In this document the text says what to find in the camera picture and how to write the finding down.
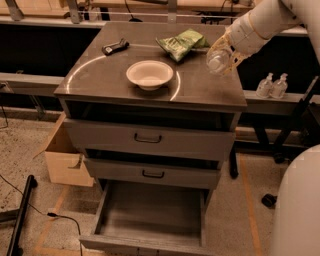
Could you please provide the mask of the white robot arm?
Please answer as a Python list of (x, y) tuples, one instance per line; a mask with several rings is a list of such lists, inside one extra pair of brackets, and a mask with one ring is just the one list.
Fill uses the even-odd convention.
[[(207, 66), (227, 74), (273, 36), (303, 24), (320, 61), (320, 0), (262, 0), (230, 25), (207, 53)], [(320, 256), (320, 145), (287, 168), (275, 204), (269, 256)]]

